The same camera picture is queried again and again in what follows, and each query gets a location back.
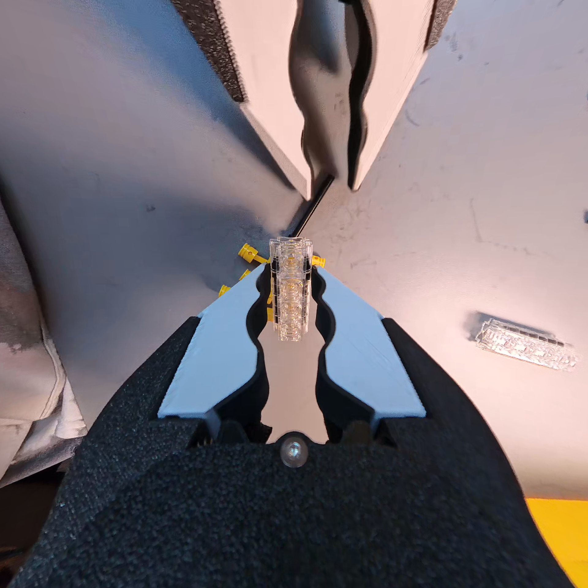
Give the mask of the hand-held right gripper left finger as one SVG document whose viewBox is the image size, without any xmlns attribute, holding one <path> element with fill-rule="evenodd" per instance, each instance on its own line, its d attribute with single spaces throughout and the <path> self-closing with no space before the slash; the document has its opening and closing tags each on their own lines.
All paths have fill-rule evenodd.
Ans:
<svg viewBox="0 0 588 588">
<path fill-rule="evenodd" d="M 261 423 L 269 382 L 259 335 L 265 328 L 270 265 L 254 269 L 198 314 L 198 324 L 158 409 L 158 418 L 201 419 L 214 439 L 237 422 L 251 442 L 267 442 Z"/>
</svg>

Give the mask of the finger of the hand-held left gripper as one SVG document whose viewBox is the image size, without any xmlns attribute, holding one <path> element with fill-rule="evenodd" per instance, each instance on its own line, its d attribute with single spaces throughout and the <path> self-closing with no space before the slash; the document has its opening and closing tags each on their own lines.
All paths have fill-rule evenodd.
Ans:
<svg viewBox="0 0 588 588">
<path fill-rule="evenodd" d="M 289 72 L 299 16 L 298 1 L 219 1 L 220 24 L 243 96 L 239 108 L 292 186 L 309 201 L 305 121 Z"/>
<path fill-rule="evenodd" d="M 349 86 L 348 185 L 358 190 L 423 63 L 434 1 L 353 1 L 359 41 Z"/>
</svg>

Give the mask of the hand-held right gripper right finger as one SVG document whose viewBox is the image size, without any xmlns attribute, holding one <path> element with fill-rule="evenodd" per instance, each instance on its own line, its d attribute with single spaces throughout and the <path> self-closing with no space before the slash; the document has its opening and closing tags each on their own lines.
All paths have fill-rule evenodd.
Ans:
<svg viewBox="0 0 588 588">
<path fill-rule="evenodd" d="M 382 420 L 426 417 L 384 317 L 319 266 L 313 268 L 312 297 L 315 325 L 324 339 L 315 395 L 327 443 L 341 443 L 353 423 L 359 423 L 360 438 L 371 442 Z"/>
</svg>

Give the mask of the clear plastic engine block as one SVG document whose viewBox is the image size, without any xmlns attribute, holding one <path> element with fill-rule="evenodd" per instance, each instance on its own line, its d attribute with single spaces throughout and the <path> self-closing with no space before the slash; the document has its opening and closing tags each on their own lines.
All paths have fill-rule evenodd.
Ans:
<svg viewBox="0 0 588 588">
<path fill-rule="evenodd" d="M 273 328 L 282 342 L 299 342 L 308 330 L 313 244 L 279 237 L 269 242 Z"/>
<path fill-rule="evenodd" d="M 572 371 L 580 357 L 554 335 L 490 318 L 481 324 L 474 341 L 478 348 L 555 371 Z"/>
</svg>

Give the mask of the yellow piston crankshaft assembly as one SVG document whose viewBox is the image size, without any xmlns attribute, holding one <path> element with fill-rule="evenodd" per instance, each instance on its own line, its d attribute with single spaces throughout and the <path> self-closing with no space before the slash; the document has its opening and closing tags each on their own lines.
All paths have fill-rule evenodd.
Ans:
<svg viewBox="0 0 588 588">
<path fill-rule="evenodd" d="M 329 190 L 330 186 L 333 184 L 334 176 L 327 175 L 326 178 L 321 182 L 317 193 L 313 196 L 310 200 L 310 204 L 308 205 L 307 209 L 304 211 L 302 217 L 298 221 L 298 224 L 295 226 L 294 230 L 290 232 L 288 238 L 297 238 L 301 236 L 303 229 L 308 224 L 310 218 L 316 211 L 317 207 L 323 200 L 324 196 L 326 195 L 327 191 Z M 266 258 L 261 257 L 259 251 L 255 249 L 253 246 L 249 244 L 244 244 L 242 248 L 239 250 L 238 253 L 239 257 L 244 259 L 248 263 L 252 263 L 253 261 L 258 262 L 259 264 L 266 264 L 269 263 L 269 260 Z M 317 255 L 312 256 L 312 265 L 319 266 L 321 268 L 325 267 L 326 260 L 325 258 L 321 258 Z M 244 271 L 244 273 L 239 277 L 239 280 L 242 280 L 244 277 L 249 275 L 251 272 L 249 269 Z M 231 289 L 230 286 L 222 285 L 221 289 L 218 293 L 218 298 L 224 295 Z M 273 313 L 273 295 L 270 294 L 267 301 L 267 315 L 268 315 L 268 322 L 274 322 L 274 313 Z"/>
</svg>

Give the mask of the grey patterned sweatshirt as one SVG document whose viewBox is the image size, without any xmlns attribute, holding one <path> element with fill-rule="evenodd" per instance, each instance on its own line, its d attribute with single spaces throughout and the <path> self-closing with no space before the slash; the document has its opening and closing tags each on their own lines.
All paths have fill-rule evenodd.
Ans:
<svg viewBox="0 0 588 588">
<path fill-rule="evenodd" d="M 1 206 L 1 487 L 71 458 L 86 424 Z"/>
</svg>

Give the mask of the yellow storage bin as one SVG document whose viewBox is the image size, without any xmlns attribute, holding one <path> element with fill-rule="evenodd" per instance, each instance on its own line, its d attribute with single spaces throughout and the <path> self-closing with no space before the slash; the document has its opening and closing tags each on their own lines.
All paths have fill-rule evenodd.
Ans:
<svg viewBox="0 0 588 588">
<path fill-rule="evenodd" d="M 526 499 L 543 539 L 576 587 L 587 587 L 587 501 Z"/>
</svg>

